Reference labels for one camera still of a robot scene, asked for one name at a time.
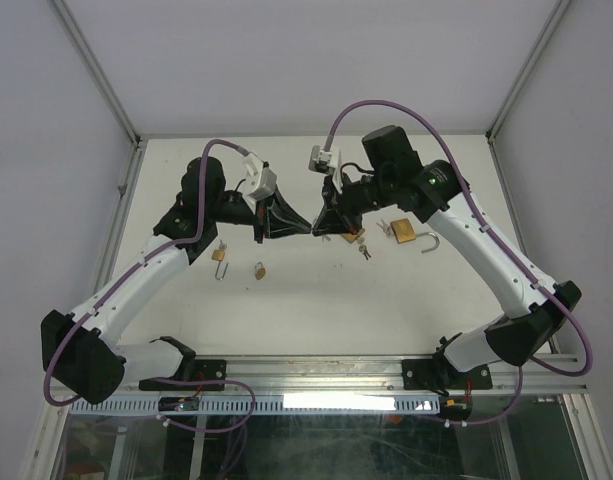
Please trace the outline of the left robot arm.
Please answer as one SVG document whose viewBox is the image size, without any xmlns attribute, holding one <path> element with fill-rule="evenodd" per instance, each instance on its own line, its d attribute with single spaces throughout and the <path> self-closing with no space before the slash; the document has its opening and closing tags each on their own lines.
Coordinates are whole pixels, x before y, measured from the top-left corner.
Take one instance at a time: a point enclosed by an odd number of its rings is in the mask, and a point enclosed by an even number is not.
<svg viewBox="0 0 613 480">
<path fill-rule="evenodd" d="M 119 386 L 169 383 L 184 388 L 195 377 L 195 351 L 171 336 L 126 345 L 120 338 L 154 295 L 190 267 L 218 236 L 220 223 L 249 226 L 255 242 L 308 234 L 310 223 L 282 197 L 268 164 L 245 157 L 242 192 L 229 190 L 221 162 L 192 160 L 173 206 L 153 229 L 131 266 L 68 313 L 49 312 L 41 323 L 45 381 L 58 381 L 76 398 L 99 404 Z"/>
</svg>

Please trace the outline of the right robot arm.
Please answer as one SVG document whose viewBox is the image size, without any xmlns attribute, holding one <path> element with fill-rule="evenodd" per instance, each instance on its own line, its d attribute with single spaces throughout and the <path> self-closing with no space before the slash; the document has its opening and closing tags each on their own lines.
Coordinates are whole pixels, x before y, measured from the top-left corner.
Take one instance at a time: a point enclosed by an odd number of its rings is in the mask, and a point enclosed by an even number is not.
<svg viewBox="0 0 613 480">
<path fill-rule="evenodd" d="M 579 287 L 556 282 L 504 237 L 494 239 L 493 223 L 464 194 L 450 163 L 422 164 L 401 127 L 380 128 L 362 145 L 372 169 L 358 181 L 343 173 L 339 151 L 313 148 L 309 168 L 324 176 L 314 235 L 357 233 L 364 214 L 392 205 L 413 214 L 457 249 L 502 309 L 491 323 L 442 340 L 436 381 L 455 387 L 469 370 L 493 361 L 523 366 L 561 328 L 581 298 Z"/>
</svg>

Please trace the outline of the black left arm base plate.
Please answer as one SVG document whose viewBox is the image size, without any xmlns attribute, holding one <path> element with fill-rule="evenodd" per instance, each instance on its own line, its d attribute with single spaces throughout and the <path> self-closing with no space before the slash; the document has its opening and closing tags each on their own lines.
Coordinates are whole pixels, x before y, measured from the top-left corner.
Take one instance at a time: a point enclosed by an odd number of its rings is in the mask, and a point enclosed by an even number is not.
<svg viewBox="0 0 613 480">
<path fill-rule="evenodd" d="M 200 388 L 200 392 L 223 391 L 225 386 L 222 384 L 211 384 L 207 386 L 190 385 L 190 382 L 225 380 L 227 374 L 227 361 L 223 358 L 196 358 L 193 364 L 189 364 L 182 373 L 176 373 L 170 380 L 182 381 L 183 385 L 169 384 L 156 379 L 141 380 L 138 388 L 141 391 L 190 391 L 195 392 Z"/>
</svg>

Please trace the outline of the large brass padlock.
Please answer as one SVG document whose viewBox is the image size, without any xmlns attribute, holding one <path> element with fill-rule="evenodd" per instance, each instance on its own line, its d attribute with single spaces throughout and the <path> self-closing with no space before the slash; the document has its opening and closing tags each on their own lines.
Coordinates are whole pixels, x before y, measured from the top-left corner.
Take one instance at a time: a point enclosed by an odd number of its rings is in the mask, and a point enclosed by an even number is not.
<svg viewBox="0 0 613 480">
<path fill-rule="evenodd" d="M 421 232 L 417 233 L 412 223 L 408 219 L 400 219 L 392 221 L 389 224 L 390 232 L 393 235 L 393 238 L 398 244 L 405 244 L 420 238 L 428 238 L 431 239 L 433 244 L 425 249 L 422 249 L 421 252 L 423 254 L 430 253 L 435 251 L 440 246 L 439 236 L 433 232 Z"/>
</svg>

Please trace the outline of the brass padlock with keys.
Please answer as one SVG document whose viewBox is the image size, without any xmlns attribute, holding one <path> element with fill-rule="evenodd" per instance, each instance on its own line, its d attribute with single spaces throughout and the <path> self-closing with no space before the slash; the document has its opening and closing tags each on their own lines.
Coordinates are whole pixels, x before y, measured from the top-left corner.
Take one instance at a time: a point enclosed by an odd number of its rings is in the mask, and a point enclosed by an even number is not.
<svg viewBox="0 0 613 480">
<path fill-rule="evenodd" d="M 257 262 L 254 266 L 254 276 L 256 280 L 261 280 L 266 275 L 266 268 L 262 262 Z"/>
</svg>

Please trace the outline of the medium brass padlock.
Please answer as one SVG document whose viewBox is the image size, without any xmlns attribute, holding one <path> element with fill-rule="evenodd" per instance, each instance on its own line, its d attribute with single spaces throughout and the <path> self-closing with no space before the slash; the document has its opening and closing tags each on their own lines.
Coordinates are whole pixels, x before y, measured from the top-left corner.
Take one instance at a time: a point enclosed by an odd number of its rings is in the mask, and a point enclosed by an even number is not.
<svg viewBox="0 0 613 480">
<path fill-rule="evenodd" d="M 344 241 L 346 241 L 348 244 L 353 244 L 355 243 L 359 238 L 361 238 L 365 233 L 365 229 L 362 228 L 360 229 L 357 233 L 343 233 L 343 234 L 338 234 L 338 237 L 342 238 Z M 331 241 L 332 240 L 332 235 L 328 234 L 328 235 L 323 235 L 322 236 L 322 240 L 323 241 Z"/>
</svg>

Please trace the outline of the small brass padlock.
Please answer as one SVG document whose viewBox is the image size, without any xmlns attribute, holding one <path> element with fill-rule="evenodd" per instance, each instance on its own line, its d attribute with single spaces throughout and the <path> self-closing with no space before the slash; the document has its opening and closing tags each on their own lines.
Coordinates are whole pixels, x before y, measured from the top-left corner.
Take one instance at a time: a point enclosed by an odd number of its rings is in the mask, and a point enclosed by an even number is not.
<svg viewBox="0 0 613 480">
<path fill-rule="evenodd" d="M 221 281 L 225 278 L 229 263 L 226 261 L 226 247 L 218 247 L 213 251 L 211 259 L 216 263 L 214 278 Z"/>
</svg>

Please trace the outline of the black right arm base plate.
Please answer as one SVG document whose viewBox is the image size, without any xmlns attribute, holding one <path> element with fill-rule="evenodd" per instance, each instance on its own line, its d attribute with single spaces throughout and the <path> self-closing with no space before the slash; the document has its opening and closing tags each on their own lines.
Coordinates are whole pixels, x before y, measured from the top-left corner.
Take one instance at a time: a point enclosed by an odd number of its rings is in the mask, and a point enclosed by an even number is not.
<svg viewBox="0 0 613 480">
<path fill-rule="evenodd" d="M 428 390 L 444 395 L 449 390 L 491 390 L 490 369 L 487 365 L 476 366 L 459 372 L 450 364 L 433 358 L 404 359 L 401 361 L 405 390 Z"/>
</svg>

